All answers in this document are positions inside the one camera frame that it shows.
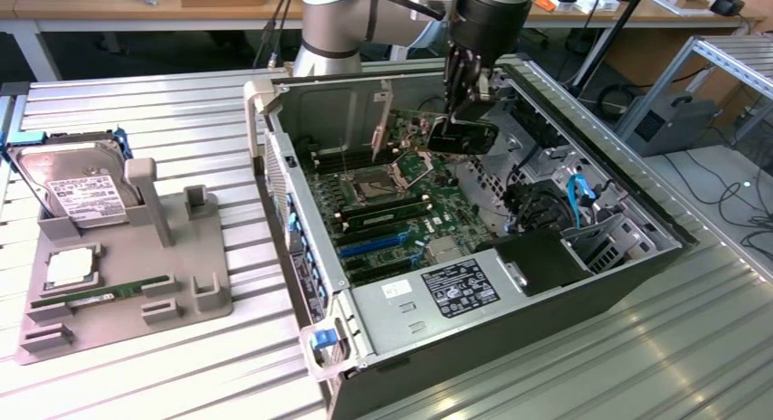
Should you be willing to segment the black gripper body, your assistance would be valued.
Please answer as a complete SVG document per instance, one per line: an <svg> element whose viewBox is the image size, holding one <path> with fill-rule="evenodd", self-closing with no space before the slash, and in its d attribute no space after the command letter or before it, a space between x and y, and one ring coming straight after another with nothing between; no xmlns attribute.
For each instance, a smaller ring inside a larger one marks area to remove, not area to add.
<svg viewBox="0 0 773 420"><path fill-rule="evenodd" d="M450 41L474 67L491 67L514 50L531 0L514 4L492 0L455 0Z"/></svg>

